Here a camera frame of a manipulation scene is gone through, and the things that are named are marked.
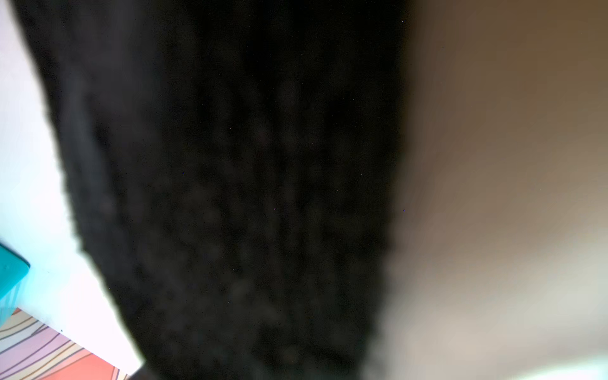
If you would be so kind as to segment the black white checkered pillowcase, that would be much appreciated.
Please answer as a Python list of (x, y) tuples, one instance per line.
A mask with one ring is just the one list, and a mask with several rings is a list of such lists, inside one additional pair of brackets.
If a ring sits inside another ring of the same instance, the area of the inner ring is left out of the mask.
[(14, 1), (137, 379), (607, 353), (605, 1)]

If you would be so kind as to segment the teal plastic basket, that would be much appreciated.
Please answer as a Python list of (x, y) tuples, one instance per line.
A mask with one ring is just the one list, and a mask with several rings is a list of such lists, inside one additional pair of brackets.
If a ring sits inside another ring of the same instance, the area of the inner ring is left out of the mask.
[(14, 313), (22, 281), (28, 275), (30, 263), (18, 253), (1, 244), (0, 291), (1, 325)]

